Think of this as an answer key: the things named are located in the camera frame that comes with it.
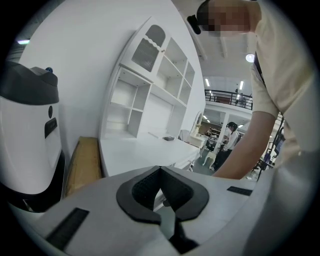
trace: floor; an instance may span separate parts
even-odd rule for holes
[[[205,165],[203,165],[208,152],[209,151],[204,150],[202,153],[202,157],[199,157],[194,162],[194,166],[192,168],[194,173],[209,175],[209,176],[212,176],[215,173],[214,170],[209,169],[209,166],[211,165],[212,161],[214,161],[214,159],[208,158],[206,160]],[[250,171],[245,177],[243,177],[243,179],[247,179],[249,181],[256,182],[258,179],[259,171],[260,171],[260,169],[256,169],[252,172]]]

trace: cardboard box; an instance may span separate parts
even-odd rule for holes
[[[101,178],[98,139],[80,137],[70,161],[65,196]]]

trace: black railing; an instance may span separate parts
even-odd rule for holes
[[[253,107],[253,100],[249,95],[224,90],[204,90],[204,93],[208,102],[224,103],[248,110]]]

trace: black pants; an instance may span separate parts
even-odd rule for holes
[[[219,169],[227,160],[231,152],[231,149],[228,149],[227,151],[220,150],[219,153],[216,155],[216,158],[213,163],[214,169]]]

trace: balcony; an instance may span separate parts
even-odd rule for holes
[[[239,111],[241,108],[246,113],[252,114],[253,109],[253,98],[250,95],[235,93],[224,90],[204,90],[206,102],[227,104],[230,106],[238,107]],[[281,113],[278,114],[277,121],[281,122],[283,116]]]

